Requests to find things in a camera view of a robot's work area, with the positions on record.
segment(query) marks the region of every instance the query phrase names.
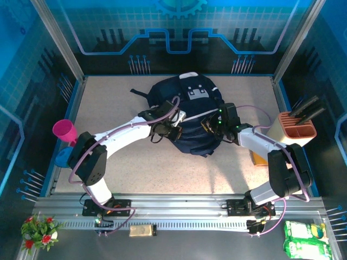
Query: navy blue backpack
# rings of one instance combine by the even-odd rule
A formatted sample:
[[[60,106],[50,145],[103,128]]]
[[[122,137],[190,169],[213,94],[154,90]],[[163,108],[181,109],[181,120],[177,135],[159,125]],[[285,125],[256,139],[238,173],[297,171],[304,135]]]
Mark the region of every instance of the navy blue backpack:
[[[179,124],[181,137],[173,141],[182,153],[212,155],[221,143],[213,134],[205,131],[201,121],[218,111],[223,104],[222,95],[212,80],[195,72],[181,74],[156,83],[148,94],[132,89],[130,92],[147,98],[150,108],[160,106],[166,100],[179,96],[179,108],[185,111],[186,118]]]

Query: green package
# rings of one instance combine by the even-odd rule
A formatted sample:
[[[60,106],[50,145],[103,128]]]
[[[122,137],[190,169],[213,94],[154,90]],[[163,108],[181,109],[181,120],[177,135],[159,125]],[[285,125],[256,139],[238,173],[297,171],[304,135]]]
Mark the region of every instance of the green package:
[[[328,244],[325,224],[304,224],[295,221],[285,221],[286,240],[294,238],[308,239],[310,241],[321,241]]]
[[[332,260],[324,224],[285,221],[284,251],[289,258]]]
[[[323,242],[294,238],[286,240],[283,247],[289,258],[332,260],[330,247]]]

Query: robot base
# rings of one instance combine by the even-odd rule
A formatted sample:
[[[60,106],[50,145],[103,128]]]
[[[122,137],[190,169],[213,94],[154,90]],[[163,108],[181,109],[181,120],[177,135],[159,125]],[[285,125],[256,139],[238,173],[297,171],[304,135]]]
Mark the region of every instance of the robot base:
[[[108,201],[105,206],[117,208],[131,207],[131,200],[129,199],[114,199]],[[101,214],[104,217],[129,217],[130,210],[124,211],[111,211],[108,213],[107,210],[101,209],[97,204],[94,203],[91,199],[86,199],[83,206],[82,216],[84,217],[96,217],[98,214]]]
[[[226,210],[228,211],[228,217],[254,216],[262,218],[276,215],[275,208],[270,201],[250,209],[251,207],[245,203],[245,200],[246,199],[227,199]]]

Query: table surface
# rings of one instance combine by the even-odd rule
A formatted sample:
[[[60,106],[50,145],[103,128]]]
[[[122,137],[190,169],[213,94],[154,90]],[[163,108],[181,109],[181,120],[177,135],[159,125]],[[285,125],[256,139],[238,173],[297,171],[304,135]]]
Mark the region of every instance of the table surface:
[[[148,93],[152,85],[169,76],[89,77],[76,118],[79,133],[104,132],[130,121],[148,109],[145,98],[130,89]],[[209,76],[225,102],[252,105],[267,111],[274,120],[279,113],[269,77]],[[253,108],[237,110],[241,122],[269,125],[267,116]],[[62,169],[55,192],[83,192],[68,183],[71,170]],[[252,164],[249,150],[222,143],[212,156],[181,153],[169,140],[152,144],[136,141],[107,161],[105,180],[119,193],[245,193],[268,181],[266,167]]]

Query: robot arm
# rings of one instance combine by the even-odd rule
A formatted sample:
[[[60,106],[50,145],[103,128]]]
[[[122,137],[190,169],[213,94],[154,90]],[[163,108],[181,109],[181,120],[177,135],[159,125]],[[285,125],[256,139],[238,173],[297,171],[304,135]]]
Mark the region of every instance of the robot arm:
[[[116,127],[107,132],[91,135],[88,132],[82,133],[72,153],[69,157],[68,164],[70,168],[74,168],[82,157],[82,155],[96,142],[102,138],[107,137],[106,140],[101,141],[84,159],[83,163],[76,171],[76,175],[82,180],[89,193],[101,205],[106,204],[112,199],[112,194],[108,189],[104,175],[106,172],[106,160],[112,156],[116,151],[140,139],[147,138],[154,134],[166,137],[170,140],[177,140],[181,135],[181,128],[178,124],[185,118],[185,112],[176,110],[172,116],[159,121],[157,123],[147,124],[146,122],[160,118],[167,114],[173,108],[173,104],[169,101],[164,103],[158,108],[143,111],[133,118],[128,123]],[[120,129],[126,125],[134,125],[112,136],[108,136],[111,132]]]
[[[113,198],[103,178],[106,171],[106,160],[113,153],[132,142],[154,134],[159,134],[173,141],[180,137],[181,128],[178,124],[185,118],[185,113],[182,111],[177,110],[171,118],[156,124],[146,124],[146,122],[165,115],[172,107],[173,104],[167,101],[159,108],[139,113],[137,117],[122,126],[139,122],[143,122],[143,125],[123,129],[106,138],[85,158],[77,169],[76,175],[80,177],[98,203],[109,205]],[[269,181],[245,193],[245,198],[242,201],[243,216],[252,215],[253,212],[268,205],[271,201],[301,190],[301,185],[293,168],[287,167],[289,161],[282,149],[286,149],[290,153],[304,186],[309,187],[311,185],[312,176],[302,148],[295,144],[287,146],[261,133],[254,132],[251,125],[240,122],[233,103],[223,104],[216,114],[204,119],[201,124],[206,131],[214,133],[217,138],[226,136],[228,142],[247,148],[268,161]],[[74,168],[77,161],[92,145],[122,126],[94,136],[88,132],[81,134],[70,155],[69,166]],[[232,209],[235,203],[235,201],[230,200],[228,209]],[[234,211],[230,212],[230,216],[237,216],[237,214]]]
[[[302,190],[301,187],[311,186],[313,178],[303,149],[297,144],[277,142],[254,131],[251,125],[241,123],[233,103],[223,104],[216,114],[204,119],[201,124],[206,131],[217,137],[226,136],[227,142],[247,148],[268,161],[269,181],[245,193],[243,206],[247,214],[278,198],[292,195]]]

